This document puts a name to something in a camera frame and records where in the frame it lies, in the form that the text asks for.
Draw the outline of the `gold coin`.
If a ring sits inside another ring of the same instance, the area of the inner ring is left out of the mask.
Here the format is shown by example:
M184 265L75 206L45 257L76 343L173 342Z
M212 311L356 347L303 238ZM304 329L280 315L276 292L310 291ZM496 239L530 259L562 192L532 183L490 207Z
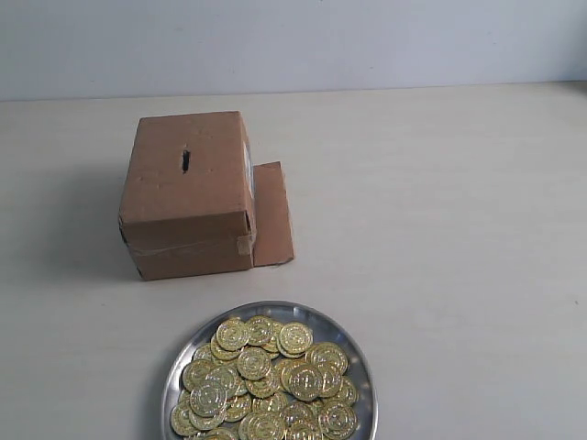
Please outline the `gold coin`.
M238 356L239 374L246 380L261 380L271 369L271 359L260 347L247 347Z
M249 342L249 329L239 319L228 319L217 328L216 341L226 351L237 351Z
M246 326L249 331L249 344L261 347L269 344L274 335L274 324L270 317L264 315L252 316Z
M219 380L205 379L190 393L193 412L201 417L213 417L220 413L227 403L227 391Z
M343 401L329 401L320 410L318 423L328 439L349 439L357 429L358 417Z
M316 366L304 363L292 369L286 384L296 399L310 402L318 398L323 389L323 375Z
M313 331L299 322L285 324L278 334L278 348L290 357L303 355L313 341Z

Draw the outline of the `brown cardboard slotted box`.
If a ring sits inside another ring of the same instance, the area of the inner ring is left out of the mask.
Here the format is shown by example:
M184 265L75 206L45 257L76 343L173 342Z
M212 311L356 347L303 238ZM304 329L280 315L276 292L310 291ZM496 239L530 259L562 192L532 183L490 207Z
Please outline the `brown cardboard slotted box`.
M145 281L294 259L282 165L253 163L239 111L141 118L118 224Z

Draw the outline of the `round steel plate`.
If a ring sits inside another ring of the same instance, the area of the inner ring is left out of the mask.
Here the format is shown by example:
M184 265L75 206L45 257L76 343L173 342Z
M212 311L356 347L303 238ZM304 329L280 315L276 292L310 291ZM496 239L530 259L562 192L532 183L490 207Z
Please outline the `round steel plate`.
M248 319L263 314L281 322L297 321L308 325L318 342L339 344L349 357L349 377L358 388L359 401L355 405L359 419L359 427L352 437L354 439L373 439L377 431L378 402L369 364L360 350L359 345L349 333L329 316L303 304L285 301L261 301L240 305L220 313L196 327L194 333L178 351L169 368L161 393L160 438L177 439L179 436L172 430L171 411L180 396L181 373L192 359L194 351L207 342L213 331L230 317Z

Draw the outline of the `gold coin right centre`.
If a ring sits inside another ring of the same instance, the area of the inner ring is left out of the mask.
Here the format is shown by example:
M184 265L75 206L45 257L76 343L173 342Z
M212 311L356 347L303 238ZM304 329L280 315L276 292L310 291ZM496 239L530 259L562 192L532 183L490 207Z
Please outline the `gold coin right centre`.
M323 389L323 375L316 366L304 363L292 369L286 384L296 399L310 402L318 398Z

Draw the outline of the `gold coin top middle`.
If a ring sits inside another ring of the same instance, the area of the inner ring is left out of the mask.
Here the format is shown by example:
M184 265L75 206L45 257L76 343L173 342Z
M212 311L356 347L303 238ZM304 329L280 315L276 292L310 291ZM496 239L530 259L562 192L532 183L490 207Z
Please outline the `gold coin top middle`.
M246 326L249 331L249 344L261 347L269 344L274 335L274 324L270 317L264 315L252 316Z

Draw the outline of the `gold coin top right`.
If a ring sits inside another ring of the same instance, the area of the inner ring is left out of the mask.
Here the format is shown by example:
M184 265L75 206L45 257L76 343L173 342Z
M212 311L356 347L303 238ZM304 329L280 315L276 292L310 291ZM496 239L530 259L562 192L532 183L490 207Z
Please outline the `gold coin top right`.
M313 331L299 322L285 324L278 334L278 348L290 357L303 355L313 341Z

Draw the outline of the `gold coin top left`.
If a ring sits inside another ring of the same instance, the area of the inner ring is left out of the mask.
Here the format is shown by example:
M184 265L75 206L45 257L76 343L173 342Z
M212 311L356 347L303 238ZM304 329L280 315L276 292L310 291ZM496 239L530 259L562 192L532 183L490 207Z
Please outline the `gold coin top left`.
M217 328L216 341L226 351L237 351L249 342L249 329L239 319L228 319Z

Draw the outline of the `gold coin lower right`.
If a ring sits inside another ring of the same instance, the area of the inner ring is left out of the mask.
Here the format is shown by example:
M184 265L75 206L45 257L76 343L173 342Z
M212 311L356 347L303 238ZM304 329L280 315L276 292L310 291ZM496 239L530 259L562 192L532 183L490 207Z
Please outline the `gold coin lower right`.
M329 401L320 410L318 423L328 439L349 439L357 429L358 417L343 401Z

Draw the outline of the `gold coin left front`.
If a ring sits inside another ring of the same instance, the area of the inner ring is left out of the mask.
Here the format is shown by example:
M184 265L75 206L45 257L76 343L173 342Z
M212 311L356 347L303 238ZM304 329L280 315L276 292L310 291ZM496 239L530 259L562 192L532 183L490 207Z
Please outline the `gold coin left front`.
M205 379L190 393L193 412L201 417L213 417L220 413L227 403L227 391L219 380Z

